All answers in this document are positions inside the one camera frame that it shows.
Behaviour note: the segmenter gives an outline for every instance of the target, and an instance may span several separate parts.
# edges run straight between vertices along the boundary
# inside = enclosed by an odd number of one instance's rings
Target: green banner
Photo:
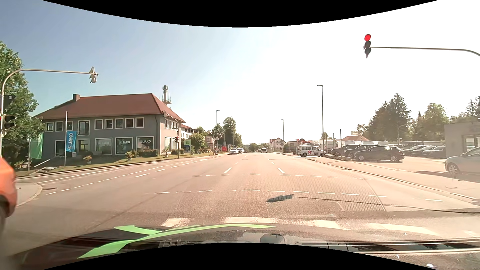
[[[30,158],[40,160],[42,159],[43,133],[38,138],[32,139],[30,142]]]

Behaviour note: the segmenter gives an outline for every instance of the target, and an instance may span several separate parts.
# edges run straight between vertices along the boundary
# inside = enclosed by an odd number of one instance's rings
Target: blue sky
[[[412,115],[430,102],[449,115],[480,96],[480,58],[467,52],[373,49],[372,46],[480,52],[480,2],[439,0],[420,6],[312,25],[214,28],[169,25],[78,10],[37,0],[5,0],[0,38],[27,72],[39,106],[34,114],[80,96],[154,93],[168,85],[172,109],[187,125],[211,129],[232,116],[244,143],[318,139],[324,126],[339,138],[368,123],[396,92]]]

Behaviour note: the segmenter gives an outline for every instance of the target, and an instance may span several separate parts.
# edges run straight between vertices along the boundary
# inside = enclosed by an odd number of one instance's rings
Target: blue banner
[[[67,131],[67,152],[75,152],[75,142],[77,140],[76,131]]]

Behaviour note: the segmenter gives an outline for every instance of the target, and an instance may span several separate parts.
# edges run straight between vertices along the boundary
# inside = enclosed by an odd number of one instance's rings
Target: potted plant
[[[85,157],[84,157],[84,160],[87,161],[87,164],[92,164],[92,162],[91,162],[92,156],[85,156]]]
[[[132,158],[135,157],[135,154],[133,154],[131,151],[128,151],[127,153],[125,153],[125,156],[127,157],[127,161],[131,161]]]

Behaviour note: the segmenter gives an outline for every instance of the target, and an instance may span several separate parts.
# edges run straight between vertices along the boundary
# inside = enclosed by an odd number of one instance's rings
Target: asphalt road
[[[12,254],[122,225],[231,222],[480,236],[471,199],[275,153],[170,160],[22,179],[43,186],[4,233]]]

